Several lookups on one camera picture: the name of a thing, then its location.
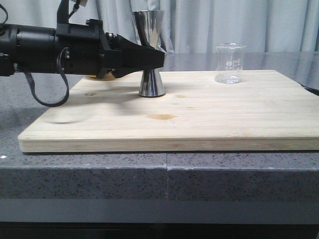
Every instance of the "black cable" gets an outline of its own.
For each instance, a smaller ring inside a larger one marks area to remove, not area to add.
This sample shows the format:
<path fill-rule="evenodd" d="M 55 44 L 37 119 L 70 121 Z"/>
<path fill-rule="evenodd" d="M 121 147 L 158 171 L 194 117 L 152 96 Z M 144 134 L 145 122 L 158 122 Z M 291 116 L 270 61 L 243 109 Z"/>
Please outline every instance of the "black cable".
<path fill-rule="evenodd" d="M 309 92 L 315 94 L 316 96 L 319 96 L 319 90 L 314 89 L 314 88 L 309 88 L 309 87 L 304 86 L 304 85 L 302 85 L 302 84 L 300 84 L 300 85 L 301 85 L 305 90 L 307 90 L 307 91 L 309 91 Z"/>
<path fill-rule="evenodd" d="M 55 103 L 47 103 L 47 102 L 43 102 L 42 100 L 40 100 L 38 98 L 38 96 L 36 95 L 35 93 L 35 82 L 34 82 L 34 79 L 32 77 L 32 74 L 25 68 L 23 67 L 18 67 L 18 70 L 23 72 L 24 75 L 25 75 L 25 78 L 26 80 L 28 81 L 29 83 L 29 86 L 30 86 L 30 89 L 31 89 L 31 93 L 34 97 L 34 99 L 36 101 L 38 101 L 40 104 L 44 105 L 44 106 L 48 106 L 48 107 L 57 107 L 57 106 L 61 106 L 62 104 L 64 104 L 68 98 L 69 98 L 69 84 L 68 84 L 68 79 L 66 78 L 65 74 L 64 74 L 64 71 L 63 71 L 63 68 L 61 67 L 61 56 L 62 54 L 68 50 L 69 48 L 68 47 L 65 47 L 61 52 L 60 54 L 58 55 L 58 57 L 56 58 L 56 66 L 57 66 L 57 70 L 58 70 L 58 73 L 61 75 L 65 85 L 66 85 L 66 93 L 64 95 L 64 97 L 62 97 L 61 100 L 59 100 L 58 102 L 55 102 Z"/>
<path fill-rule="evenodd" d="M 8 20 L 8 12 L 6 10 L 6 8 L 4 6 L 2 6 L 0 4 L 0 8 L 5 12 L 5 20 L 3 22 L 0 23 L 0 27 L 3 26 L 5 24 L 5 22 Z"/>
<path fill-rule="evenodd" d="M 80 2 L 81 0 L 76 0 L 76 3 L 73 6 L 73 10 L 70 12 L 69 14 L 69 18 L 78 11 L 79 7 L 80 7 Z"/>

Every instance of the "wooden board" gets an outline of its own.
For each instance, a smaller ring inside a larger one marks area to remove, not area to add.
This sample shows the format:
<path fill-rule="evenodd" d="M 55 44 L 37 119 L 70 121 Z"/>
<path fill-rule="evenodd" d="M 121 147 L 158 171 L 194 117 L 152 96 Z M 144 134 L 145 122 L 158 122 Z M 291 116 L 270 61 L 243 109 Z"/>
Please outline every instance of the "wooden board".
<path fill-rule="evenodd" d="M 83 78 L 18 139 L 24 152 L 318 150 L 319 97 L 276 71 L 161 72 L 166 95 L 138 95 L 141 72 Z"/>

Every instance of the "empty glass beaker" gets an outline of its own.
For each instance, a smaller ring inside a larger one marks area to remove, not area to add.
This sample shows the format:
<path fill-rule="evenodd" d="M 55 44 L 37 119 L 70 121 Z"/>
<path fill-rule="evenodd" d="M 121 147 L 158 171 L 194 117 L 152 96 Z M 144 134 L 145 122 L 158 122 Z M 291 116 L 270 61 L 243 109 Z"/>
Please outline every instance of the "empty glass beaker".
<path fill-rule="evenodd" d="M 217 75 L 215 80 L 225 84 L 242 81 L 244 50 L 246 45 L 240 43 L 222 43 L 216 46 L 218 52 Z"/>

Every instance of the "gray speckled countertop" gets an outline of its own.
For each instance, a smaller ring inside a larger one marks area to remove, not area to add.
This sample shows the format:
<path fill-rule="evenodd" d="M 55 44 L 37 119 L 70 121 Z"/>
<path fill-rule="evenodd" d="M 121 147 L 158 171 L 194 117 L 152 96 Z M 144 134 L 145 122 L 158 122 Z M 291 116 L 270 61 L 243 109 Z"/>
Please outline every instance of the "gray speckled countertop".
<path fill-rule="evenodd" d="M 319 52 L 244 61 L 316 89 L 318 65 Z M 162 70 L 215 68 L 215 54 L 174 54 Z M 64 92 L 57 75 L 35 80 L 42 99 Z M 17 136 L 45 110 L 21 73 L 0 78 L 0 221 L 319 224 L 319 151 L 23 154 Z"/>

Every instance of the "white curtain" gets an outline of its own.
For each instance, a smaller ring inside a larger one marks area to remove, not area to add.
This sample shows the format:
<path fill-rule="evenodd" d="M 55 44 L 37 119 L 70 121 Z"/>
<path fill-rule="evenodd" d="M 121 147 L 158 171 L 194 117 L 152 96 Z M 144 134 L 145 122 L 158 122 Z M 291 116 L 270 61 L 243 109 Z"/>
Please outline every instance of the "white curtain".
<path fill-rule="evenodd" d="M 56 26 L 59 2 L 1 0 L 8 23 L 46 27 Z M 319 49 L 319 0 L 88 0 L 70 22 L 98 18 L 105 31 L 135 41 L 131 11 L 147 9 L 165 11 L 160 39 L 169 53 L 215 52 L 221 42 L 245 43 L 249 52 Z"/>

